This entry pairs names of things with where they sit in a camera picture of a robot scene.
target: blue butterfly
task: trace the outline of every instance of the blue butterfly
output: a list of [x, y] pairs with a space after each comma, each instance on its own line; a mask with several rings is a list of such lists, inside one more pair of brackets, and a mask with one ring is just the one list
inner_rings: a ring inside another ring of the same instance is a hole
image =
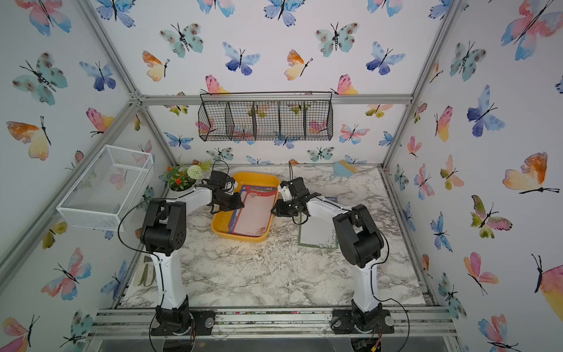
[[480, 63], [485, 56], [487, 56], [487, 51], [485, 49], [475, 49], [471, 51], [473, 45], [475, 45], [475, 42], [473, 42], [473, 44], [469, 42], [469, 49], [467, 49], [465, 56], [462, 56], [465, 52], [465, 45], [457, 43], [455, 46], [455, 57], [450, 66], [450, 76], [453, 77], [456, 73], [461, 72], [461, 77], [465, 82], [475, 73], [477, 69], [476, 63]]
[[438, 18], [440, 15], [443, 15], [448, 9], [448, 6], [450, 6], [450, 2], [452, 2], [451, 0], [440, 0], [440, 1], [442, 1], [442, 5], [436, 5], [430, 9], [430, 14], [428, 15], [428, 17], [430, 17], [431, 19], [435, 19]]
[[305, 3], [305, 0], [269, 0], [273, 5], [264, 7], [266, 18], [273, 19], [278, 15], [278, 20], [283, 18], [286, 26], [295, 24], [295, 17], [290, 13]]
[[384, 131], [383, 137], [385, 137], [385, 139], [379, 141], [379, 145], [390, 145], [391, 142], [393, 142], [393, 136], [391, 136], [391, 134], [389, 132]]
[[98, 7], [98, 13], [104, 20], [111, 20], [111, 18], [120, 19], [120, 21], [128, 28], [135, 25], [135, 21], [126, 13], [133, 5], [135, 5], [135, 0], [98, 0], [103, 6]]
[[367, 160], [352, 159], [352, 157], [349, 155], [344, 155], [344, 160], [348, 164], [365, 164], [366, 162], [368, 162]]
[[191, 149], [191, 146], [188, 143], [193, 141], [193, 138], [182, 138], [182, 136], [176, 137], [166, 132], [164, 134], [171, 139], [168, 141], [168, 144], [170, 144], [170, 146], [181, 146], [184, 149]]
[[101, 92], [105, 89], [104, 83], [107, 84], [111, 89], [115, 88], [115, 80], [109, 77], [113, 74], [113, 72], [111, 72], [111, 67], [109, 66], [109, 64], [105, 65], [103, 68], [100, 68], [100, 63], [97, 63], [96, 67], [94, 67], [90, 64], [85, 63], [84, 61], [80, 61], [79, 65], [84, 69], [84, 71], [86, 71], [88, 76], [96, 78], [94, 80], [94, 89], [98, 92]]
[[387, 49], [387, 52], [385, 52], [378, 42], [373, 42], [372, 56], [375, 57], [375, 60], [368, 62], [365, 66], [370, 71], [373, 71], [379, 67], [379, 74], [386, 75], [387, 73], [389, 73], [389, 71], [391, 71], [389, 65], [395, 65], [396, 63], [404, 59], [406, 55], [389, 55], [391, 51], [393, 51], [393, 49]]
[[477, 99], [479, 107], [467, 109], [467, 119], [469, 121], [475, 121], [473, 125], [473, 135], [475, 137], [481, 137], [483, 135], [483, 126], [489, 131], [500, 131], [504, 128], [504, 122], [490, 114], [492, 110], [498, 109], [498, 107], [493, 107], [494, 103], [489, 107], [490, 96], [490, 87], [487, 84], [483, 89], [483, 93]]
[[409, 225], [411, 230], [416, 232], [416, 229], [414, 228], [414, 223], [413, 223], [413, 216], [410, 213], [410, 202], [408, 202], [406, 204], [406, 209], [402, 209], [402, 210], [403, 210], [403, 215], [405, 216], [406, 223]]
[[272, 162], [269, 161], [269, 160], [267, 160], [267, 161], [260, 161], [260, 159], [256, 160], [256, 159], [254, 159], [253, 157], [250, 157], [250, 156], [248, 156], [248, 155], [247, 155], [247, 161], [248, 161], [250, 164], [253, 164], [253, 165], [272, 164]]
[[438, 223], [432, 220], [432, 223], [430, 223], [430, 227], [432, 228], [432, 231], [434, 231], [436, 235], [436, 239], [434, 240], [434, 246], [440, 249], [442, 248], [442, 244], [443, 244], [444, 247], [448, 249], [448, 251], [453, 252], [452, 247], [450, 246], [450, 242], [445, 236], [447, 235], [446, 233], [447, 231], [444, 231], [444, 216], [442, 215], [442, 212], [440, 212], [440, 216], [438, 217]]
[[105, 293], [108, 295], [111, 291], [113, 291], [113, 299], [117, 297], [117, 292], [119, 291], [119, 286], [125, 281], [125, 274], [127, 273], [127, 261], [124, 260], [121, 263], [121, 268], [119, 269], [119, 274], [115, 274], [113, 276], [113, 280], [108, 283], [107, 285], [103, 286], [100, 290], [100, 293]]
[[225, 64], [227, 68], [231, 71], [236, 71], [237, 68], [240, 67], [240, 71], [245, 75], [248, 76], [252, 73], [252, 69], [248, 65], [254, 65], [260, 60], [260, 54], [253, 54], [253, 55], [245, 55], [243, 56], [244, 51], [240, 51], [240, 54], [230, 46], [229, 44], [223, 42], [223, 48], [225, 49], [225, 55], [231, 58], [231, 61]]
[[176, 23], [177, 27], [171, 26], [176, 30], [177, 34], [171, 30], [161, 30], [160, 36], [169, 43], [168, 46], [170, 46], [173, 52], [178, 54], [178, 57], [184, 57], [186, 49], [190, 51], [190, 48], [195, 52], [203, 51], [203, 40], [196, 35], [201, 32], [199, 24], [192, 23], [184, 28], [183, 31], [180, 31], [178, 23]]

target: small brush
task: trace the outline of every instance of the small brush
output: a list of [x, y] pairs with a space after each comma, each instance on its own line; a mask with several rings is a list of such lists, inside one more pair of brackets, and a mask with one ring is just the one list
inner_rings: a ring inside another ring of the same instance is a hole
[[333, 180], [336, 176], [350, 177], [358, 171], [355, 166], [348, 164], [346, 160], [340, 160], [334, 163], [334, 173], [329, 176], [329, 179]]

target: butterfly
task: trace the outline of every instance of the butterfly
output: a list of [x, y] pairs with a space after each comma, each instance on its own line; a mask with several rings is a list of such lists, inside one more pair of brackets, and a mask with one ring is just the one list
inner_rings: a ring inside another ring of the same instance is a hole
[[293, 149], [293, 147], [295, 147], [295, 145], [293, 143], [295, 143], [296, 139], [291, 138], [291, 137], [285, 137], [282, 136], [280, 134], [278, 134], [278, 136], [276, 137], [277, 139], [274, 141], [275, 145], [285, 145], [285, 147], [287, 149]]
[[379, 141], [379, 145], [390, 145], [393, 142], [393, 136], [387, 131], [383, 132], [384, 140]]
[[21, 8], [33, 8], [29, 14], [29, 21], [37, 28], [39, 33], [50, 36], [50, 26], [55, 27], [55, 24], [63, 31], [70, 32], [69, 18], [58, 11], [62, 6], [62, 1], [16, 0], [16, 5]]
[[219, 10], [223, 12], [225, 17], [229, 17], [235, 12], [235, 5], [231, 2], [231, 0], [198, 0], [199, 9], [208, 14], [211, 11], [211, 6], [215, 5], [217, 8], [217, 4], [219, 5]]
[[63, 336], [63, 338], [66, 339], [65, 343], [72, 342], [72, 344], [68, 345], [63, 352], [81, 352], [84, 349], [84, 342], [81, 340], [86, 339], [86, 336], [82, 335], [90, 331], [93, 324], [94, 318], [92, 318], [89, 314], [82, 316], [82, 311], [77, 310], [72, 318], [70, 338]]
[[55, 244], [55, 234], [62, 235], [66, 232], [66, 222], [54, 224], [49, 228], [47, 234], [43, 237], [43, 249], [51, 248]]
[[410, 138], [410, 143], [406, 145], [406, 148], [409, 150], [409, 154], [413, 154], [414, 155], [414, 159], [417, 158], [417, 155], [415, 154], [416, 152], [418, 152], [418, 150], [420, 148], [422, 148], [422, 142], [418, 142], [416, 144], [416, 146], [414, 145], [414, 136], [412, 136]]
[[483, 135], [483, 126], [487, 128], [488, 131], [500, 131], [504, 128], [504, 122], [491, 115], [490, 112], [498, 107], [494, 108], [494, 103], [489, 107], [490, 99], [490, 87], [487, 84], [483, 89], [483, 93], [477, 99], [479, 103], [478, 108], [467, 109], [467, 119], [475, 121], [473, 125], [473, 135], [475, 137], [481, 137]]
[[399, 189], [405, 190], [406, 185], [409, 184], [409, 179], [404, 175], [405, 171], [397, 164], [397, 171], [395, 172], [395, 182], [399, 183]]
[[414, 123], [417, 123], [421, 119], [421, 114], [426, 110], [428, 104], [420, 102], [418, 104], [417, 109], [414, 112]]
[[366, 116], [371, 116], [373, 114], [376, 115], [377, 118], [382, 118], [387, 111], [393, 107], [393, 104], [377, 104], [377, 105], [368, 105], [369, 110], [365, 112]]
[[44, 117], [39, 118], [41, 121], [41, 129], [33, 124], [27, 124], [23, 122], [8, 121], [8, 131], [16, 140], [22, 141], [23, 143], [31, 143], [29, 145], [29, 157], [38, 158], [40, 160], [45, 160], [49, 156], [49, 146], [51, 145], [51, 140], [47, 137], [47, 129], [43, 125]]
[[193, 141], [193, 138], [182, 138], [181, 135], [180, 137], [176, 137], [166, 132], [164, 134], [171, 139], [168, 141], [168, 144], [170, 144], [170, 146], [181, 146], [184, 149], [191, 149], [191, 146], [188, 143]]
[[507, 350], [509, 349], [521, 352], [514, 348], [518, 344], [507, 345], [504, 343], [506, 339], [506, 332], [508, 330], [506, 328], [506, 318], [504, 317], [504, 315], [501, 315], [499, 317], [492, 316], [491, 322], [493, 322], [492, 326], [485, 319], [478, 322], [479, 332], [481, 332], [486, 338], [492, 341], [487, 342], [488, 344], [491, 344], [493, 346], [491, 347], [490, 352], [508, 352]]
[[330, 158], [332, 158], [332, 151], [334, 150], [334, 147], [330, 147], [330, 148], [325, 148], [325, 149], [320, 149], [317, 148], [318, 150], [308, 150], [307, 154], [309, 154], [309, 157], [311, 158], [311, 160], [316, 163], [319, 160], [325, 159], [325, 160], [330, 160]]
[[170, 60], [166, 59], [164, 65], [158, 60], [153, 54], [149, 53], [147, 50], [142, 51], [142, 60], [151, 69], [146, 72], [146, 75], [153, 79], [154, 82], [158, 82], [163, 77], [166, 77], [166, 67]]
[[253, 157], [250, 157], [248, 155], [247, 155], [247, 161], [250, 164], [253, 164], [253, 165], [272, 164], [272, 162], [269, 161], [269, 160], [268, 161], [260, 161], [260, 159], [254, 159]]
[[37, 101], [54, 105], [55, 97], [51, 90], [56, 92], [54, 87], [66, 88], [68, 84], [62, 71], [53, 67], [54, 61], [51, 54], [44, 52], [39, 56], [35, 65], [37, 71], [32, 68], [27, 60], [25, 62], [29, 68], [20, 67], [30, 71], [34, 76], [28, 74], [18, 76], [12, 81], [12, 86], [22, 92], [31, 92], [32, 98]]
[[467, 271], [469, 271], [469, 276], [471, 276], [473, 278], [473, 280], [475, 280], [475, 282], [477, 284], [479, 284], [479, 287], [481, 287], [481, 294], [483, 296], [485, 296], [485, 293], [487, 293], [487, 291], [485, 291], [485, 289], [483, 288], [483, 285], [481, 285], [481, 282], [498, 283], [498, 278], [497, 278], [496, 275], [491, 274], [488, 271], [480, 274], [481, 273], [481, 256], [479, 254], [473, 252], [473, 253], [471, 253], [470, 258], [465, 257], [463, 259], [463, 262], [465, 263], [465, 267], [466, 267]]
[[405, 221], [409, 225], [409, 228], [412, 231], [416, 232], [417, 230], [416, 230], [416, 228], [414, 228], [414, 223], [413, 223], [414, 218], [413, 218], [412, 214], [410, 213], [410, 202], [408, 202], [406, 204], [406, 209], [401, 209], [401, 210], [403, 211], [403, 215], [405, 216]]
[[538, 284], [534, 293], [542, 290], [543, 296], [549, 303], [555, 314], [563, 320], [563, 301], [561, 301], [561, 287], [563, 282], [563, 265], [557, 266], [547, 271], [542, 271], [542, 257], [538, 255], [538, 260], [532, 254], [535, 264], [538, 267]]
[[351, 36], [351, 34], [356, 33], [359, 26], [358, 23], [345, 25], [340, 30], [336, 30], [338, 28], [338, 23], [336, 24], [336, 27], [332, 24], [330, 24], [330, 26], [332, 27], [334, 34], [331, 33], [330, 30], [326, 29], [318, 29], [315, 32], [315, 36], [318, 40], [320, 40], [319, 48], [324, 57], [329, 57], [335, 46], [336, 50], [340, 47], [343, 52], [349, 52], [350, 49], [352, 49], [352, 44], [355, 42], [354, 37]]
[[340, 133], [344, 133], [339, 137], [340, 143], [344, 143], [348, 140], [352, 141], [352, 144], [358, 144], [361, 142], [360, 136], [365, 136], [366, 133], [369, 132], [369, 128], [362, 128], [357, 130], [357, 124], [354, 125], [354, 128], [350, 128], [347, 124], [343, 124], [340, 130]]
[[338, 95], [355, 95], [358, 94], [358, 91], [354, 89], [354, 87], [352, 86], [352, 81], [350, 79], [350, 76], [347, 74], [344, 74], [342, 76], [340, 76], [340, 80], [338, 81], [338, 90], [335, 91], [334, 89], [330, 89], [331, 91], [333, 91], [334, 93], [338, 94]]
[[59, 291], [61, 291], [61, 297], [63, 300], [72, 300], [78, 294], [76, 290], [76, 284], [79, 279], [86, 279], [90, 276], [92, 266], [90, 263], [81, 265], [84, 257], [80, 248], [76, 248], [72, 256], [70, 257], [68, 271], [63, 269], [59, 264], [60, 269], [55, 269], [63, 273], [62, 276], [54, 279], [47, 283], [41, 292], [47, 292], [51, 297], [55, 297]]
[[450, 242], [446, 238], [447, 231], [444, 231], [444, 216], [442, 215], [442, 212], [440, 212], [440, 216], [438, 217], [438, 223], [432, 220], [432, 222], [430, 223], [430, 228], [432, 228], [432, 231], [435, 232], [434, 235], [436, 236], [436, 239], [434, 240], [434, 246], [436, 246], [437, 249], [441, 249], [443, 244], [444, 248], [447, 248], [448, 251], [453, 252], [452, 247], [450, 246]]
[[78, 64], [80, 65], [80, 67], [82, 67], [82, 69], [84, 69], [84, 71], [86, 71], [88, 76], [96, 78], [94, 80], [94, 89], [98, 92], [101, 92], [105, 89], [104, 83], [110, 89], [115, 88], [115, 80], [109, 77], [113, 75], [109, 64], [105, 65], [103, 68], [100, 68], [100, 63], [97, 63], [96, 67], [83, 61], [80, 61]]
[[467, 53], [462, 56], [465, 52], [465, 45], [457, 43], [455, 46], [455, 57], [452, 60], [452, 65], [450, 66], [450, 76], [453, 77], [456, 73], [461, 73], [461, 77], [464, 82], [470, 79], [473, 73], [475, 73], [475, 70], [477, 69], [476, 63], [480, 63], [485, 56], [487, 56], [487, 50], [485, 49], [475, 49], [471, 51], [475, 42], [473, 42], [473, 44], [469, 42], [468, 45], [469, 49], [467, 49]]
[[28, 346], [32, 346], [31, 336], [32, 336], [32, 328], [33, 324], [37, 322], [35, 319], [35, 314], [32, 316], [32, 322], [29, 325], [29, 328], [24, 328], [21, 326], [20, 323], [17, 322], [16, 319], [9, 317], [4, 320], [2, 323], [2, 327], [4, 328], [4, 333], [8, 336], [19, 336], [9, 344], [4, 347], [0, 347], [0, 352], [25, 352], [28, 349]]
[[234, 155], [231, 153], [232, 151], [232, 148], [223, 148], [221, 150], [217, 148], [216, 150], [207, 150], [206, 153], [211, 155], [213, 160], [219, 161], [222, 159], [232, 160], [234, 157]]
[[563, 78], [558, 84], [555, 85], [555, 88], [557, 88], [559, 94], [563, 94]]
[[367, 160], [358, 160], [358, 159], [353, 159], [351, 156], [349, 155], [344, 155], [344, 160], [348, 163], [348, 164], [365, 164], [368, 161]]
[[389, 55], [393, 49], [387, 49], [387, 52], [383, 51], [381, 45], [378, 42], [373, 42], [372, 56], [375, 58], [373, 61], [368, 62], [365, 66], [368, 70], [373, 71], [379, 67], [379, 74], [386, 75], [391, 69], [389, 65], [395, 65], [404, 59], [406, 54]]
[[418, 198], [420, 200], [424, 200], [425, 193], [429, 197], [434, 195], [434, 190], [428, 184], [430, 178], [430, 174], [428, 174], [428, 178], [426, 177], [426, 164], [422, 164], [422, 167], [418, 170], [418, 175], [414, 176], [414, 185], [418, 186]]
[[171, 26], [177, 34], [171, 30], [161, 30], [160, 36], [169, 43], [168, 46], [170, 46], [173, 52], [178, 54], [178, 57], [184, 57], [186, 49], [190, 51], [190, 48], [195, 52], [203, 51], [203, 40], [196, 35], [201, 32], [199, 24], [192, 23], [182, 31], [180, 31], [178, 23], [176, 23], [177, 27], [174, 27], [173, 24]]
[[487, 213], [481, 198], [476, 195], [472, 195], [471, 197], [473, 198], [473, 208], [475, 209], [475, 213], [471, 213], [473, 220], [471, 222], [471, 227], [480, 229], [479, 236], [481, 236], [481, 238], [494, 238], [494, 232], [492, 229], [505, 231], [512, 229], [512, 223], [510, 220], [500, 216], [491, 216], [492, 214], [498, 213], [498, 211], [493, 212], [494, 203], [493, 206], [491, 206], [491, 210]]
[[435, 63], [433, 68], [432, 68], [432, 72], [436, 73], [434, 75], [434, 77], [432, 77], [432, 79], [430, 80], [430, 82], [428, 82], [428, 84], [432, 83], [432, 81], [438, 77], [439, 74], [444, 73], [444, 70], [440, 70], [440, 65], [438, 63]]
[[454, 175], [456, 172], [457, 170], [454, 168], [454, 161], [452, 155], [450, 154], [448, 161], [446, 161], [446, 168], [440, 169], [440, 176], [442, 176], [443, 179], [446, 179], [445, 186], [447, 190], [451, 190], [452, 185], [456, 187], [463, 187], [465, 184], [459, 177]]
[[442, 273], [442, 280], [438, 283], [438, 293], [442, 297], [446, 297], [448, 302], [448, 310], [452, 318], [459, 319], [459, 316], [467, 319], [467, 313], [465, 309], [459, 302], [459, 300], [454, 296], [456, 291], [454, 291], [454, 286], [450, 286], [450, 280], [446, 273]]
[[254, 134], [252, 131], [246, 131], [244, 128], [235, 127], [233, 130], [233, 142], [239, 144], [240, 141], [246, 141], [249, 145], [253, 145]]
[[544, 188], [542, 187], [543, 181], [546, 179], [547, 171], [547, 153], [535, 153], [530, 155], [524, 160], [524, 165], [520, 167], [522, 172], [516, 170], [507, 170], [504, 173], [504, 180], [502, 184], [506, 188], [517, 189], [523, 192], [543, 192], [551, 191], [559, 193], [559, 188]]
[[387, 14], [389, 17], [401, 11], [403, 8], [403, 0], [368, 0], [368, 11], [374, 13], [379, 6], [387, 2]]
[[115, 300], [117, 292], [119, 291], [119, 286], [121, 286], [121, 284], [125, 281], [125, 274], [127, 274], [127, 260], [124, 260], [123, 263], [121, 263], [119, 274], [114, 273], [114, 276], [112, 276], [113, 280], [103, 286], [100, 293], [108, 295], [111, 291], [113, 291], [113, 299]]
[[97, 131], [90, 132], [92, 134], [91, 137], [94, 137], [98, 133], [104, 133], [105, 131], [108, 130], [108, 128], [113, 123], [112, 116], [102, 115], [96, 109], [93, 108], [88, 108], [88, 110], [86, 110], [86, 116], [94, 124], [94, 127], [96, 127], [97, 129]]
[[252, 69], [249, 65], [256, 65], [256, 63], [260, 60], [260, 54], [253, 54], [253, 55], [245, 55], [243, 56], [246, 50], [241, 51], [239, 49], [240, 54], [229, 44], [223, 42], [223, 48], [225, 49], [225, 55], [231, 58], [231, 61], [225, 64], [227, 68], [231, 71], [236, 71], [237, 68], [240, 67], [240, 71], [245, 76], [248, 76], [252, 73]]
[[440, 1], [442, 1], [441, 5], [436, 5], [430, 8], [430, 14], [428, 15], [428, 17], [430, 17], [431, 19], [436, 19], [440, 15], [442, 16], [440, 20], [444, 18], [444, 13], [450, 6], [451, 0], [440, 0]]
[[[177, 96], [185, 96], [185, 94], [180, 92]], [[187, 105], [165, 105], [165, 107], [169, 108], [171, 113], [175, 113], [178, 116], [180, 116], [180, 113], [187, 114]]]
[[506, 32], [502, 36], [502, 46], [518, 40], [515, 60], [525, 60], [534, 55], [536, 39], [540, 37], [551, 37], [563, 27], [563, 12], [551, 12], [543, 14], [554, 0], [547, 0], [546, 5], [540, 9], [538, 0], [524, 0], [520, 5], [519, 12], [524, 18], [510, 22]]
[[278, 20], [283, 18], [286, 26], [291, 27], [295, 24], [295, 17], [290, 12], [298, 9], [301, 5], [305, 3], [305, 0], [269, 0], [272, 5], [264, 7], [264, 12], [266, 13], [266, 18], [273, 19], [278, 15]]
[[291, 66], [291, 68], [285, 70], [284, 72], [285, 76], [287, 77], [287, 80], [292, 81], [297, 77], [301, 77], [311, 61], [313, 61], [312, 58], [309, 59], [307, 63], [305, 63], [303, 59], [299, 56], [297, 51], [291, 49], [291, 51], [287, 55], [287, 62], [289, 62], [289, 66]]
[[119, 19], [127, 28], [135, 25], [135, 21], [126, 15], [135, 5], [135, 0], [98, 0], [98, 2], [103, 5], [97, 10], [104, 20], [111, 20], [113, 17], [115, 21]]
[[423, 254], [422, 255], [422, 271], [426, 271], [426, 274], [431, 278], [434, 279], [432, 277], [432, 275], [430, 275], [429, 271], [430, 271], [430, 258], [428, 257], [427, 254]]
[[444, 142], [450, 138], [449, 128], [453, 111], [454, 109], [451, 106], [448, 106], [439, 119], [438, 114], [434, 114], [434, 117], [436, 118], [436, 133], [434, 133], [434, 136], [440, 136], [440, 139]]
[[215, 77], [212, 75], [205, 77], [205, 83], [207, 84], [207, 89], [209, 90], [209, 94], [218, 94], [218, 93], [229, 93], [229, 91], [225, 90]]

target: pink butterfly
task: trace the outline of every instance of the pink butterfly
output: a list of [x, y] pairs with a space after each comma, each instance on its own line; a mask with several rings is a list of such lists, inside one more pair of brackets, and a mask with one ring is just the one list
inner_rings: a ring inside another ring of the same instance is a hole
[[488, 271], [479, 275], [481, 273], [481, 256], [479, 254], [473, 252], [471, 253], [471, 257], [465, 257], [463, 259], [463, 262], [465, 263], [467, 271], [469, 271], [469, 275], [473, 278], [473, 280], [475, 280], [476, 283], [479, 284], [479, 287], [481, 287], [481, 294], [483, 296], [485, 296], [483, 292], [487, 293], [487, 291], [485, 291], [485, 289], [481, 285], [481, 282], [498, 283], [497, 276], [491, 274]]
[[425, 193], [428, 196], [434, 195], [434, 190], [428, 184], [428, 180], [430, 179], [430, 174], [428, 174], [428, 178], [426, 177], [426, 164], [422, 164], [422, 167], [418, 171], [418, 175], [414, 177], [414, 185], [418, 186], [418, 198], [420, 200], [424, 200]]
[[62, 6], [61, 0], [16, 0], [16, 5], [21, 8], [33, 8], [29, 13], [29, 21], [39, 33], [50, 36], [50, 25], [55, 24], [63, 31], [70, 32], [69, 18], [57, 11]]
[[361, 142], [360, 136], [365, 136], [365, 134], [369, 132], [369, 128], [362, 128], [361, 130], [357, 130], [357, 128], [357, 124], [354, 125], [353, 129], [350, 128], [347, 124], [343, 124], [340, 132], [344, 134], [339, 138], [340, 143], [344, 143], [347, 140], [351, 140], [352, 144], [358, 144], [359, 142]]
[[418, 142], [418, 144], [415, 146], [414, 136], [412, 136], [410, 138], [410, 143], [406, 145], [406, 148], [409, 150], [409, 154], [413, 154], [414, 159], [416, 159], [417, 158], [416, 152], [418, 152], [418, 149], [422, 148], [422, 142]]
[[81, 265], [82, 259], [82, 252], [80, 248], [77, 248], [70, 257], [68, 271], [59, 264], [60, 269], [55, 270], [62, 271], [63, 275], [47, 283], [41, 289], [41, 292], [47, 292], [51, 297], [55, 297], [62, 288], [61, 297], [63, 300], [75, 298], [78, 294], [76, 290], [78, 279], [86, 279], [90, 276], [92, 270], [90, 263]]

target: butterfly wallpaper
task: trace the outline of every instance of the butterfly wallpaper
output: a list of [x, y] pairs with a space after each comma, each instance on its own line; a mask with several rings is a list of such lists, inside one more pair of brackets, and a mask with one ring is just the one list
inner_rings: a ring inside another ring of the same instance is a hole
[[[440, 21], [450, 3], [436, 0], [426, 15]], [[562, 21], [558, 1], [472, 1], [425, 77], [413, 123], [393, 134], [402, 146], [389, 184], [421, 277], [469, 351], [560, 349]]]

